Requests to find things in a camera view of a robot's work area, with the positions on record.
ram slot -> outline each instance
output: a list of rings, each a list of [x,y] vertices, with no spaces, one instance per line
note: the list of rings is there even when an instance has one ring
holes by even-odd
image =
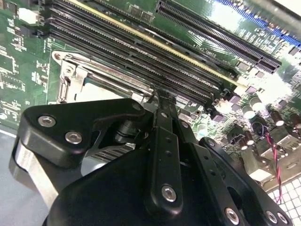
[[[172,70],[170,68],[166,68],[164,64],[160,64],[156,60],[141,54],[134,49],[131,49],[127,46],[120,44],[117,41],[111,40],[103,36],[103,34],[93,32],[92,30],[85,29],[85,26],[80,24],[71,23],[71,21],[64,20],[63,18],[54,20],[53,25],[59,27],[62,30],[69,31],[70,33],[74,33],[82,39],[85,39],[91,43],[99,43],[99,45],[109,50],[111,53],[119,54],[123,58],[127,58],[132,60],[136,64],[146,65],[149,68],[152,68],[154,71],[159,73],[164,79],[171,80],[173,79],[175,82],[184,81],[187,87],[191,88],[191,91],[196,92],[199,95],[210,98],[211,90],[206,87],[204,84],[190,79],[186,75],[182,75],[176,70]]]
[[[176,58],[173,55],[167,54],[166,52],[150,45],[147,42],[144,42],[137,38],[133,38],[125,31],[122,31],[120,29],[118,30],[115,27],[112,27],[109,23],[98,20],[97,17],[93,15],[87,14],[86,12],[83,14],[78,8],[70,9],[70,7],[72,6],[66,2],[55,1],[54,3],[55,5],[53,6],[53,9],[56,12],[59,11],[66,15],[72,15],[74,19],[85,22],[87,26],[97,28],[98,31],[103,34],[114,36],[116,39],[119,39],[121,42],[125,42],[127,45],[137,47],[142,52],[150,53],[154,56],[154,58],[157,61],[159,61],[162,64],[165,64],[168,67],[178,70],[181,73],[190,76],[191,78],[194,78],[200,82],[205,82],[206,84],[210,84],[216,88],[220,88],[221,86],[227,86],[223,84],[223,81],[221,79],[206,72],[205,70],[192,66],[191,64],[179,58]]]
[[[124,17],[127,21],[130,21],[136,27],[139,27],[139,30],[144,31],[151,36],[161,38],[164,41],[167,40],[168,44],[170,46],[172,46],[173,48],[177,49],[178,51],[185,53],[185,54],[187,54],[199,61],[202,61],[204,63],[210,62],[209,65],[211,65],[211,63],[214,63],[217,66],[219,66],[220,68],[222,68],[226,71],[229,71],[232,74],[237,75],[237,72],[235,70],[233,70],[233,68],[230,67],[228,64],[224,63],[222,60],[213,58],[210,55],[200,52],[192,45],[158,29],[157,27],[154,27],[154,26],[148,24],[147,22],[145,22],[141,19],[138,19],[138,18],[132,16],[131,14],[109,4],[108,2],[106,2],[104,0],[91,0],[91,1],[86,2],[86,4],[90,5],[91,7],[93,7],[95,4],[97,4],[98,6],[100,6],[99,9],[102,9],[102,12],[112,12],[118,16]]]
[[[114,67],[125,68],[132,73],[136,79],[148,81],[157,88],[160,87],[168,90],[200,105],[205,105],[208,102],[208,98],[192,92],[189,88],[183,87],[173,80],[168,81],[159,79],[158,74],[150,68],[147,68],[144,65],[134,64],[132,61],[129,61],[122,56],[112,54],[110,51],[88,42],[85,38],[76,37],[73,34],[55,28],[52,30],[52,37],[61,40],[68,45],[76,46],[79,50],[89,54],[95,61],[102,59]]]
[[[280,61],[261,49],[178,3],[170,0],[159,0],[156,12],[266,72],[274,73],[281,66]]]

motherboard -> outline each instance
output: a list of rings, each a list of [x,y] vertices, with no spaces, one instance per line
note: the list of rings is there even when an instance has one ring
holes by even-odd
[[[211,137],[228,153],[241,151],[228,136],[237,126],[259,140],[251,130],[256,115],[273,129],[270,112],[278,111],[295,127],[301,42],[289,24],[250,5],[0,0],[0,123],[17,129],[34,105],[124,97],[143,103],[160,87],[176,96],[179,118],[197,139]],[[78,67],[93,73],[74,91]]]

black dimm slot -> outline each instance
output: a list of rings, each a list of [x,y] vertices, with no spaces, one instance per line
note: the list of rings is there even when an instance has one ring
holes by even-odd
[[[54,20],[53,24],[60,27],[62,30],[66,30],[84,37],[91,43],[99,43],[98,45],[102,48],[114,53],[118,53],[118,55],[121,55],[124,58],[130,58],[134,60],[135,63],[152,67],[155,71],[157,71],[157,73],[159,73],[161,76],[164,76],[168,80],[182,80],[184,82],[184,86],[191,87],[191,90],[198,93],[199,95],[203,95],[207,98],[210,98],[210,96],[212,95],[212,90],[209,90],[205,85],[202,84],[202,87],[200,87],[200,84],[196,84],[195,81],[190,80],[186,75],[180,75],[180,73],[177,71],[170,70],[164,65],[159,65],[157,61],[152,60],[151,58],[146,57],[143,54],[139,54],[139,52],[134,53],[133,49],[127,48],[126,46],[123,46],[122,44],[114,42],[110,39],[106,39],[105,37],[102,37],[102,34],[93,33],[92,31],[86,29],[84,26],[68,22],[64,20],[64,18],[58,18],[57,20]]]
[[[173,47],[175,49],[178,49],[179,51],[181,51],[182,53],[184,54],[187,54],[193,58],[196,58],[197,60],[200,60],[200,61],[210,61],[216,65],[218,65],[219,67],[225,69],[225,70],[228,70],[228,71],[232,71],[233,68],[226,64],[225,62],[219,60],[219,59],[216,59],[216,58],[213,58],[203,52],[200,52],[199,50],[197,50],[194,46],[158,29],[157,27],[154,27],[150,24],[148,24],[147,22],[141,20],[141,19],[138,19],[136,17],[134,17],[133,15],[113,6],[113,5],[110,5],[109,3],[107,3],[106,1],[103,1],[103,0],[92,0],[91,2],[85,2],[85,4],[87,5],[90,5],[90,3],[97,3],[98,5],[101,6],[101,8],[107,10],[107,11],[110,11],[118,16],[122,16],[124,17],[126,20],[130,21],[131,23],[135,24],[137,27],[138,26],[142,26],[144,28],[147,28],[155,33],[157,33],[158,35],[160,35],[161,37],[167,39],[167,40],[170,40],[172,43],[176,44],[176,46],[173,45]]]
[[[281,66],[280,61],[261,49],[175,2],[159,0],[156,12],[269,73]]]
[[[108,33],[110,31],[109,35],[114,35],[115,37],[122,39],[122,41],[128,42],[128,44],[139,47],[141,50],[145,52],[151,52],[156,57],[157,60],[161,60],[162,63],[166,63],[168,66],[171,66],[176,70],[180,70],[182,73],[185,73],[186,75],[194,79],[197,79],[200,82],[204,80],[216,87],[219,87],[222,84],[222,81],[218,77],[211,75],[208,72],[203,71],[197,67],[194,67],[191,64],[189,65],[187,62],[178,59],[170,54],[166,54],[164,51],[160,50],[157,47],[151,46],[149,43],[143,42],[141,40],[137,40],[132,36],[128,35],[125,31],[117,30],[115,27],[112,27],[107,22],[98,20],[97,17],[93,15],[89,15],[87,13],[82,14],[80,9],[78,8],[72,8],[68,10],[68,7],[71,6],[62,1],[60,2],[55,1],[54,3],[55,3],[55,5],[53,6],[54,9],[59,10],[66,14],[72,14],[72,17],[84,21],[91,27],[95,26],[102,33]]]
[[[76,45],[79,50],[90,54],[91,58],[93,58],[95,61],[97,61],[99,58],[105,60],[106,62],[112,64],[115,67],[125,68],[130,73],[135,75],[135,78],[139,80],[146,80],[151,84],[154,84],[156,87],[161,87],[163,89],[169,90],[174,94],[190,99],[191,101],[199,103],[201,105],[205,105],[205,103],[208,101],[207,98],[197,95],[191,92],[191,90],[182,87],[176,83],[164,79],[158,79],[158,75],[155,72],[152,72],[151,69],[145,69],[143,66],[136,65],[128,60],[124,60],[123,58],[118,57],[117,55],[112,55],[110,52],[105,51],[101,48],[95,48],[95,46],[91,43],[71,36],[70,34],[64,31],[52,30],[52,37],[64,41],[68,45]]]

blue slot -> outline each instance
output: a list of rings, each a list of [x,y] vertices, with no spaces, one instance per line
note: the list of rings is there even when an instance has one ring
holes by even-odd
[[[239,7],[234,6],[233,3],[229,0],[215,0],[215,1],[221,3],[225,6],[230,6],[232,9],[234,9],[236,12],[238,12],[240,15],[242,15],[246,20],[249,20],[249,21],[255,23],[259,27],[271,32],[273,35],[277,36],[278,38],[283,39],[284,41],[287,41],[289,44],[295,45],[297,47],[301,46],[300,41],[294,39],[291,36],[286,36],[286,35],[282,34],[279,29],[272,31],[268,27],[269,24],[267,22],[265,22],[259,18],[254,18],[254,16],[255,16],[254,13],[247,14],[244,10],[241,10]]]

gold contact strip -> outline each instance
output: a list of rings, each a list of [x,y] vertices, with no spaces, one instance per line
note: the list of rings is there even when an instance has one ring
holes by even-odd
[[[150,42],[151,44],[154,44],[154,45],[156,45],[156,46],[158,46],[158,47],[166,50],[167,52],[170,52],[170,53],[172,53],[172,54],[174,54],[174,55],[176,55],[176,56],[178,56],[178,57],[180,57],[180,58],[182,58],[182,59],[184,59],[184,60],[186,60],[186,61],[188,61],[188,62],[190,62],[190,63],[192,63],[192,64],[194,64],[194,65],[196,65],[198,67],[200,67],[200,68],[205,69],[206,71],[208,71],[208,72],[216,75],[217,77],[220,77],[220,78],[222,78],[222,79],[224,79],[224,80],[226,80],[226,81],[228,81],[228,82],[230,82],[230,83],[232,83],[232,84],[234,84],[234,85],[236,85],[238,87],[241,87],[241,88],[243,88],[245,90],[247,89],[246,86],[244,86],[242,84],[239,84],[238,82],[236,82],[236,81],[234,81],[234,80],[232,80],[232,79],[230,79],[230,78],[222,75],[221,73],[216,72],[215,70],[211,69],[207,65],[205,65],[205,64],[203,64],[203,63],[201,63],[201,62],[199,62],[199,61],[197,61],[195,59],[192,59],[192,58],[190,58],[190,57],[188,57],[188,56],[186,56],[186,55],[184,55],[184,54],[182,54],[182,53],[174,50],[173,48],[171,48],[171,47],[169,47],[169,46],[167,46],[167,45],[165,45],[165,44],[163,44],[163,43],[161,43],[161,42],[159,42],[159,41],[157,41],[157,40],[155,40],[155,39],[153,39],[153,38],[151,38],[151,37],[149,37],[149,36],[147,36],[147,35],[145,35],[145,34],[143,34],[141,32],[139,32],[139,31],[137,31],[137,30],[135,30],[135,29],[133,29],[133,28],[131,28],[131,27],[129,27],[129,26],[121,23],[121,22],[119,22],[118,20],[115,20],[115,19],[113,19],[113,18],[111,18],[111,17],[109,17],[109,16],[107,16],[107,15],[101,13],[101,12],[98,12],[97,10],[95,10],[95,9],[89,7],[89,6],[86,6],[85,4],[83,4],[83,3],[81,3],[81,2],[79,2],[77,0],[66,0],[66,1],[71,2],[75,6],[83,8],[86,11],[88,11],[90,13],[93,13],[94,15],[99,16],[103,20],[106,20],[108,22],[111,22],[111,23],[115,24],[117,27],[119,27],[119,28],[121,28],[121,29],[123,29],[123,30],[125,30],[125,31],[127,31],[127,32],[129,32],[131,34],[133,34],[133,35],[136,35],[136,36],[142,38],[143,40],[145,40],[147,42]]]

